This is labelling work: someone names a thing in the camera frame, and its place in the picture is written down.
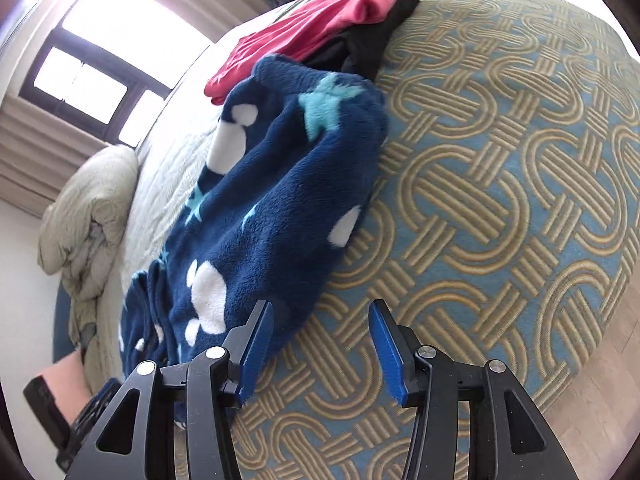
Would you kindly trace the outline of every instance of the pink garment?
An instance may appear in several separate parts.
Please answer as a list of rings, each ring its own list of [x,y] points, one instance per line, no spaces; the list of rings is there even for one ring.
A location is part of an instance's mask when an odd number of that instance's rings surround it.
[[[349,25],[379,23],[396,0],[311,0],[288,18],[242,38],[204,88],[215,105],[224,103],[231,89],[251,75],[260,58],[285,54],[305,59]]]

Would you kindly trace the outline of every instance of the mattress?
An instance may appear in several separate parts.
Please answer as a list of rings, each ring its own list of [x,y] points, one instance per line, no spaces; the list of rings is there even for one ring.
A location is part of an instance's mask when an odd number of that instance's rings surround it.
[[[238,37],[278,12],[207,50],[140,150],[98,306],[94,390],[121,373],[124,290],[158,254],[204,163],[219,113],[204,83]],[[412,414],[383,389],[370,300],[455,360],[502,359],[546,410],[597,348],[635,264],[638,67],[609,25],[562,0],[421,0],[376,84],[390,129],[369,212],[316,312],[236,418],[244,478],[398,476]],[[459,437],[465,478],[464,407]]]

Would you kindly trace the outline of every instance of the geometric pattern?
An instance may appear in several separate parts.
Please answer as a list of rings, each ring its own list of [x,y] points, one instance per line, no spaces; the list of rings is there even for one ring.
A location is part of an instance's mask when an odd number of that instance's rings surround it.
[[[564,1],[421,0],[376,81],[390,127],[362,227],[236,416],[245,479],[400,479],[414,414],[383,387],[375,298],[421,342],[502,359],[554,402],[638,257],[638,73]],[[457,479],[467,451],[462,403]]]

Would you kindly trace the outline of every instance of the silver bolt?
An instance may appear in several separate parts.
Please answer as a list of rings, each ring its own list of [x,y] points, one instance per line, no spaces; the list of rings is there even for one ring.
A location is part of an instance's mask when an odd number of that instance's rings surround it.
[[[136,371],[140,375],[149,375],[156,369],[156,363],[153,361],[142,361],[137,367]]]
[[[497,374],[501,374],[503,371],[507,369],[507,365],[502,361],[498,361],[498,359],[494,359],[489,361],[489,368]]]
[[[436,349],[433,346],[424,345],[418,348],[418,355],[424,359],[436,357]]]
[[[222,346],[212,346],[205,352],[205,355],[209,359],[220,359],[222,356],[224,356],[224,354],[225,349],[222,348]]]

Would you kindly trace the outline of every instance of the dark window frame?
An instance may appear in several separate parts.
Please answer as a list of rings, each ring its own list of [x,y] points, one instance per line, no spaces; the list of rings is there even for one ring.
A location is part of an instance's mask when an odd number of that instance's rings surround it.
[[[18,95],[100,140],[110,144],[124,144],[118,136],[145,91],[151,90],[163,100],[166,100],[172,92],[172,88],[95,43],[91,43],[64,29],[62,23],[79,1],[75,1],[47,36],[27,72]],[[66,52],[70,56],[79,59],[83,64],[92,66],[127,87],[124,97],[116,107],[108,124],[104,124],[34,85],[35,79],[52,48]]]

